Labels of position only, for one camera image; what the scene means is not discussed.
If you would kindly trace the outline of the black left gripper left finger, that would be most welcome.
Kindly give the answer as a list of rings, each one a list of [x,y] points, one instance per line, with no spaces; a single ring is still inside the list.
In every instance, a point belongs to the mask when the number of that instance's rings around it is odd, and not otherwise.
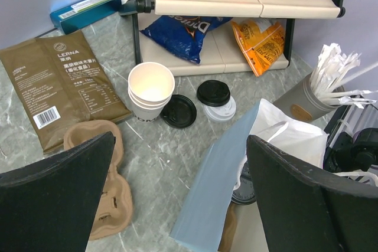
[[[1,174],[1,251],[85,251],[115,148],[105,132]]]

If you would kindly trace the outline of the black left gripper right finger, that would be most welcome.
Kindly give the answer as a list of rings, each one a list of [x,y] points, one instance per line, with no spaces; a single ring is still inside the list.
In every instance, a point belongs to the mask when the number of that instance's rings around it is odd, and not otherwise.
[[[250,135],[247,161],[269,251],[377,251],[377,187]]]

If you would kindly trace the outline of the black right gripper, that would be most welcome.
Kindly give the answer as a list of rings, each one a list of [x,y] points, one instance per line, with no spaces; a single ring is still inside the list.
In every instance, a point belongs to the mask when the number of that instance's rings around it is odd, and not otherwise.
[[[377,128],[365,128],[350,136],[340,133],[332,148],[328,147],[323,169],[328,172],[367,172],[377,166]]]

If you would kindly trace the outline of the light blue paper bag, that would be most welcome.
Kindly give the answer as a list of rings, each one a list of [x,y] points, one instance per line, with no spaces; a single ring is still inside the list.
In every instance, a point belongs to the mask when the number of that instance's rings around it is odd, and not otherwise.
[[[171,231],[176,242],[193,251],[218,249],[234,186],[241,168],[248,163],[246,141],[250,135],[323,169],[328,133],[291,119],[272,103],[260,99],[209,147]],[[367,172],[331,173],[377,187],[374,165]],[[242,213],[236,236],[238,250],[256,251],[259,243],[267,244],[258,205],[244,208]]]

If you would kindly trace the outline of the white paper cup stack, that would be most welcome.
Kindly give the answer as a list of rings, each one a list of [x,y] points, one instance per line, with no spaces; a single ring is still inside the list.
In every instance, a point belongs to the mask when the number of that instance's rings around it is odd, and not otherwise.
[[[128,76],[132,113],[140,122],[153,122],[171,99],[174,89],[175,78],[166,66],[155,62],[138,64]]]

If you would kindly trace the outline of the separated brown cup carrier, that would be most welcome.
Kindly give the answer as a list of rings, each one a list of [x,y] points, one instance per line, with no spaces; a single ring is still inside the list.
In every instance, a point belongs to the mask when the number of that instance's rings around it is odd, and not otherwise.
[[[226,219],[224,222],[223,232],[218,247],[220,252],[229,252],[232,247],[234,234],[237,227],[237,217],[235,213],[236,204],[231,202],[226,214]]]

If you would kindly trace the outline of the white plastic cup lids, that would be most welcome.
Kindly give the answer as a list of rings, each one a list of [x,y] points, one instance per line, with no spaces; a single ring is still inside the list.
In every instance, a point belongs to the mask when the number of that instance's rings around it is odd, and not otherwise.
[[[236,114],[237,106],[234,98],[231,96],[230,100],[219,107],[212,107],[203,105],[206,116],[215,122],[226,122],[231,120]]]

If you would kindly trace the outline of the brown coffee bean bag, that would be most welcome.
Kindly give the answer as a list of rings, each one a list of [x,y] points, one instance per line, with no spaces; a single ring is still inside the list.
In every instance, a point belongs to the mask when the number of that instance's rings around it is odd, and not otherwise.
[[[1,63],[45,153],[76,123],[131,115],[81,31],[3,49]]]

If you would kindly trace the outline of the brown pulp cup carrier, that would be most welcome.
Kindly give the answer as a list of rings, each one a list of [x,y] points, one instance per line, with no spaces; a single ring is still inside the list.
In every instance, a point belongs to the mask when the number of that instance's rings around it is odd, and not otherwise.
[[[126,179],[118,173],[118,167],[123,161],[124,147],[122,133],[115,123],[108,120],[92,120],[71,126],[64,134],[64,149],[71,149],[104,132],[112,132],[116,142],[90,233],[90,241],[121,232],[131,223],[133,217],[131,188]]]

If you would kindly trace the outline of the grey cup of stirrers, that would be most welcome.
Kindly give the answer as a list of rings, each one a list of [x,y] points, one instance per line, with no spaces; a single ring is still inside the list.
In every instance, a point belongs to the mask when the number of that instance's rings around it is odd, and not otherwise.
[[[287,116],[303,122],[317,120],[341,106],[362,109],[375,104],[376,100],[364,96],[377,90],[343,89],[346,83],[377,68],[377,63],[348,75],[349,71],[359,66],[359,54],[344,54],[336,43],[324,45],[313,71],[273,104]]]

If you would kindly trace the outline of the orange snack bag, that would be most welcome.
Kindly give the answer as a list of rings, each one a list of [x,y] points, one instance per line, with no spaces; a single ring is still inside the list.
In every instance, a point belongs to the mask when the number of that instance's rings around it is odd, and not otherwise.
[[[285,30],[278,21],[265,18],[232,20],[236,42],[251,67],[259,77],[284,53]]]

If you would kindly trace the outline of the cream checkered shelf rack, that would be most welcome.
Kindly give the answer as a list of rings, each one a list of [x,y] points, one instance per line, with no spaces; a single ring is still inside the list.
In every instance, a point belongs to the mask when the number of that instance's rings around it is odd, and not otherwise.
[[[344,15],[343,0],[130,0],[136,5],[132,16],[135,58],[137,63],[155,61],[167,66],[176,76],[234,73],[249,71],[229,24],[210,32],[204,40],[200,64],[174,57],[140,33],[161,15],[192,15],[283,19],[285,47],[272,64],[274,70],[290,64],[295,21],[297,19],[333,19]]]

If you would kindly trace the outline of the blue R&O box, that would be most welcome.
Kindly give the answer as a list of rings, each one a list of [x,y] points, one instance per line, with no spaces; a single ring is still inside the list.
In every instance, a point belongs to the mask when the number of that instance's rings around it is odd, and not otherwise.
[[[63,34],[71,34],[118,12],[128,0],[82,0],[50,14],[51,22]]]

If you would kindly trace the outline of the blue chip bag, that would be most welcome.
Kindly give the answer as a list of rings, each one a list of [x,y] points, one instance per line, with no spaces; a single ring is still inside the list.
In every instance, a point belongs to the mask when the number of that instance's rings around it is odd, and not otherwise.
[[[141,33],[174,56],[200,64],[206,34],[230,20],[230,17],[163,15]]]

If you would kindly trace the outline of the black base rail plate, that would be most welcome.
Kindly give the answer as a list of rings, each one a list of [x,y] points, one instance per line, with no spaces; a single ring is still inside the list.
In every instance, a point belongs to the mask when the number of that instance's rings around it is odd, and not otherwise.
[[[327,147],[333,147],[339,135],[343,132],[355,137],[357,132],[365,128],[377,128],[377,107],[374,104],[364,106],[339,107],[325,127],[328,133]]]

